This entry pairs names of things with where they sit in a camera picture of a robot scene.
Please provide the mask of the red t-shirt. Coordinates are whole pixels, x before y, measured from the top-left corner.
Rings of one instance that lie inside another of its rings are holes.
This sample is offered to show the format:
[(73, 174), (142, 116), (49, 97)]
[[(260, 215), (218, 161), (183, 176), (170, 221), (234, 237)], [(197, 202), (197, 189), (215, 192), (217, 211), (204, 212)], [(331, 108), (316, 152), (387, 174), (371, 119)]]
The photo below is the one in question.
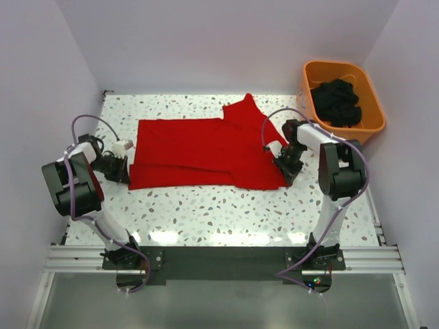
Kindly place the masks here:
[(226, 185), (277, 190), (287, 184), (263, 150), (263, 141), (284, 138), (258, 109), (251, 94), (225, 105), (223, 118), (139, 121), (130, 190)]

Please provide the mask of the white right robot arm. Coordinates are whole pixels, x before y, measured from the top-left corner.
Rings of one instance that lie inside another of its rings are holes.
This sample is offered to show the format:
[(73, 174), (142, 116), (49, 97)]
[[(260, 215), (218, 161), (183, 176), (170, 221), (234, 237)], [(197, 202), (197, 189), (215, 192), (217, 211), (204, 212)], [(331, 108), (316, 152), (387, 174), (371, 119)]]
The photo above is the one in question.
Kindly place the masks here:
[(319, 156), (318, 185), (323, 194), (318, 222), (310, 234), (307, 251), (292, 259), (289, 270), (302, 266), (323, 268), (340, 250), (340, 232), (349, 205), (366, 189), (367, 168), (357, 140), (346, 141), (331, 135), (316, 123), (296, 119), (282, 126), (288, 145), (279, 141), (264, 149), (273, 155), (273, 163), (291, 186), (302, 170), (302, 154), (312, 150)]

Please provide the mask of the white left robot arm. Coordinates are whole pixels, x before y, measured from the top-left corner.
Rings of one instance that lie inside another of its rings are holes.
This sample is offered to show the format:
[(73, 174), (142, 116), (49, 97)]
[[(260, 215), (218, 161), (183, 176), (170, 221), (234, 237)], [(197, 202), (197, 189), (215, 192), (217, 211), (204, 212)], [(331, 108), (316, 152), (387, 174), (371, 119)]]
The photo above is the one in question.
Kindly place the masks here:
[(131, 184), (128, 151), (134, 143), (117, 139), (110, 150), (102, 139), (81, 135), (64, 156), (42, 166), (52, 202), (60, 215), (87, 225), (103, 242), (101, 256), (120, 268), (135, 269), (144, 264), (137, 241), (104, 208), (104, 192), (96, 173), (110, 182)]

